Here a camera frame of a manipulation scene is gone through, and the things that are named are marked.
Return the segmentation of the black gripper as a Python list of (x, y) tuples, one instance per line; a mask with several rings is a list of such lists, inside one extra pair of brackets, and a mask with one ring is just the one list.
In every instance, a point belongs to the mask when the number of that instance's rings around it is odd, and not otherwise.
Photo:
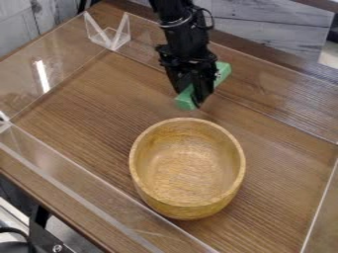
[(214, 93), (216, 55), (208, 49), (208, 30), (204, 23), (160, 23), (167, 42), (156, 46), (160, 65), (179, 94), (192, 81), (192, 103), (200, 107)]

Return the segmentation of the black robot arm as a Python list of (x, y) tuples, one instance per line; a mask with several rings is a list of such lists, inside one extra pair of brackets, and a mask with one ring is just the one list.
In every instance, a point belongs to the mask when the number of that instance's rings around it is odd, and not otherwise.
[(206, 24), (206, 9), (192, 0), (150, 0), (150, 3), (167, 39), (156, 45), (160, 65), (178, 94), (192, 88), (191, 102), (199, 107), (214, 93), (218, 71), (218, 57), (208, 49), (208, 31), (214, 26)]

